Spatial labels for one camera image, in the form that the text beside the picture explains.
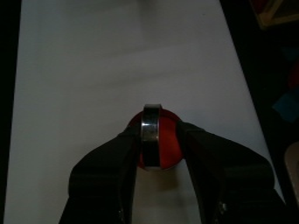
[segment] white surface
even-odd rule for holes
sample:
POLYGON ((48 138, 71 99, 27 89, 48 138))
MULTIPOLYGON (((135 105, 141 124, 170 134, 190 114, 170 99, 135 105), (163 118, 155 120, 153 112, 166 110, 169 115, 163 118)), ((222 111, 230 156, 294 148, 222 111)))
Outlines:
MULTIPOLYGON (((6 224, 59 223, 71 168, 147 103, 269 158, 219 1, 24 0, 6 224)), ((139 171, 134 211, 197 223, 185 164, 139 171)))

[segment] red ball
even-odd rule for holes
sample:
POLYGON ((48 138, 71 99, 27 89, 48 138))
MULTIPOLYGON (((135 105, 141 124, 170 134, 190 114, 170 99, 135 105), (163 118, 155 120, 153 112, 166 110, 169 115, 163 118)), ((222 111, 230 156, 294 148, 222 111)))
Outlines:
MULTIPOLYGON (((133 126, 142 123, 143 112, 138 113, 129 123, 133 126)), ((177 122, 181 121, 181 117, 167 109, 161 109, 159 118, 159 151, 161 151, 161 167, 162 170, 167 170, 177 166, 183 160, 183 152, 178 142, 175 134, 177 122)), ((143 155, 139 159, 139 167, 146 168, 143 162, 143 155)))

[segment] metal ring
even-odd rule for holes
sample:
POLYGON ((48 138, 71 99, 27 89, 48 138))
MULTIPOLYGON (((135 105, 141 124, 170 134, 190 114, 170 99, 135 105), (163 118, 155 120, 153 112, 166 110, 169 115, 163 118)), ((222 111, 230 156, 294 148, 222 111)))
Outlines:
POLYGON ((150 171, 162 170, 159 151, 159 117, 161 104, 146 104, 142 118, 142 153, 145 168, 150 171))

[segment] red object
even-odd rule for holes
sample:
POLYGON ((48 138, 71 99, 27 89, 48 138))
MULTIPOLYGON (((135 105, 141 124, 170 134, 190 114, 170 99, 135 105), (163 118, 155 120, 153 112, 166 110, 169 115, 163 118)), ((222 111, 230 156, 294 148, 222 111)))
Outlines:
MULTIPOLYGON (((143 112, 135 115, 129 126, 142 122, 143 112)), ((159 151, 161 151, 161 167, 167 170, 177 166, 183 160, 183 152, 175 134, 175 124, 181 121, 181 117, 170 110, 161 110, 159 118, 159 151)), ((146 168, 143 155, 141 155, 139 167, 146 168)))
POLYGON ((299 86, 299 60, 294 63, 291 73, 289 75, 289 87, 297 88, 299 86))

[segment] silver band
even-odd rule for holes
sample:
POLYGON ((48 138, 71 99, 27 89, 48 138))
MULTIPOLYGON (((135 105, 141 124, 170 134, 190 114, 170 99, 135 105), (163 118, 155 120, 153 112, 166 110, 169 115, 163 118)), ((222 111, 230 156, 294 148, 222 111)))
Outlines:
POLYGON ((159 117, 161 104, 146 104, 142 119, 142 151, 145 168, 162 170, 159 151, 159 117))

